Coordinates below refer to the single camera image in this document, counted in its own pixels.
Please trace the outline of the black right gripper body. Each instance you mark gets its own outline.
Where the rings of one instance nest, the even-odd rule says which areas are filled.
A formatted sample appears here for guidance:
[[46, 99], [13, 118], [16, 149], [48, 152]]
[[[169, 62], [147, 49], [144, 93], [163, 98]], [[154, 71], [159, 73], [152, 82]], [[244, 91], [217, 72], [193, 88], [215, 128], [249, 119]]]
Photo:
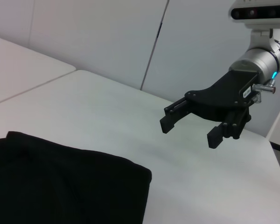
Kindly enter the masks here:
[[185, 99], [191, 105], [191, 113], [200, 118], [222, 122], [228, 113], [248, 108], [256, 93], [253, 84], [259, 80], [257, 72], [230, 70], [211, 87], [189, 91]]

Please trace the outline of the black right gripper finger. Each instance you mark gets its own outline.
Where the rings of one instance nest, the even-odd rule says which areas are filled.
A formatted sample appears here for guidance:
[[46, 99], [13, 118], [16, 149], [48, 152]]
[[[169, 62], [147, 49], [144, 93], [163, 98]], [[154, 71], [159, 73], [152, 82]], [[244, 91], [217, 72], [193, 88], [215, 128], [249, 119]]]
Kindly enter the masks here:
[[190, 114], [190, 103], [185, 97], [164, 108], [165, 116], [160, 120], [162, 132], [167, 134], [175, 123]]
[[217, 148], [223, 138], [232, 137], [235, 140], [240, 138], [240, 135], [246, 125], [251, 120], [249, 108], [237, 109], [229, 111], [224, 120], [219, 126], [214, 127], [207, 134], [209, 148]]

